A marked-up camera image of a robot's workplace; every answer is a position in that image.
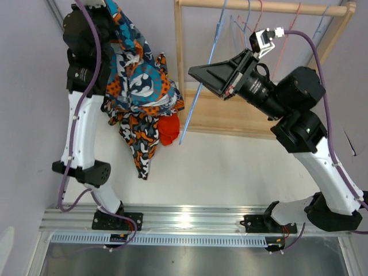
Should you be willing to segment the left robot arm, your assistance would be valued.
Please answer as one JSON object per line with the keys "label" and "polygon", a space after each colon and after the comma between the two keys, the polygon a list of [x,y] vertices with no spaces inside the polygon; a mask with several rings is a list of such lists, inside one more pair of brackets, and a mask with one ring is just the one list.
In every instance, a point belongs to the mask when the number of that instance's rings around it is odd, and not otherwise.
{"label": "left robot arm", "polygon": [[61,159],[52,164],[52,170],[63,176],[58,207],[62,212],[75,208],[75,204],[63,205],[68,180],[74,178],[97,204],[93,229],[128,229],[124,205],[109,181],[111,165],[94,154],[98,112],[111,72],[112,15],[107,1],[76,1],[71,8],[63,20],[63,41],[68,47],[68,133]]}

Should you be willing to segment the orange patterned camo shorts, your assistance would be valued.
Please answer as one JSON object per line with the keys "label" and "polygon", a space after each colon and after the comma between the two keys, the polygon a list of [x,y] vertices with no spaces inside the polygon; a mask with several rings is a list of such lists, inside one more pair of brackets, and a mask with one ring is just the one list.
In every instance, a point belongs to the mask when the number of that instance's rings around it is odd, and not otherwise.
{"label": "orange patterned camo shorts", "polygon": [[147,179],[150,160],[159,144],[158,121],[160,116],[134,112],[106,114],[109,116],[109,125],[119,125],[119,133],[131,150],[138,177]]}

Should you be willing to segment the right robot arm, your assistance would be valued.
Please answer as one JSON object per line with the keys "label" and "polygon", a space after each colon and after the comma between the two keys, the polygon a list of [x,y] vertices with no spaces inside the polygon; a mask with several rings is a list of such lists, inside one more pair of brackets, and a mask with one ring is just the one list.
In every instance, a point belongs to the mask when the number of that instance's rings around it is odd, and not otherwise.
{"label": "right robot arm", "polygon": [[315,70],[299,66],[279,83],[256,54],[244,50],[230,60],[191,67],[189,75],[214,95],[239,96],[274,122],[271,132],[285,150],[307,169],[319,187],[314,195],[293,202],[272,202],[242,224],[253,233],[277,233],[292,224],[311,223],[326,232],[355,231],[367,193],[347,186],[328,148],[328,131],[313,108],[325,95]]}

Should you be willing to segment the blue patterned shorts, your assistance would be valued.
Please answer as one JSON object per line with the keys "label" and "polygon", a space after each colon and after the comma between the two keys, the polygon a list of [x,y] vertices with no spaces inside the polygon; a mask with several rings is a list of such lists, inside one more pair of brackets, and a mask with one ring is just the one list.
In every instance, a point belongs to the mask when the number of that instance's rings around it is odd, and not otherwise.
{"label": "blue patterned shorts", "polygon": [[111,40],[111,73],[101,106],[103,112],[169,116],[182,111],[181,92],[168,77],[166,56],[154,56],[141,31],[114,1],[107,7],[115,26]]}

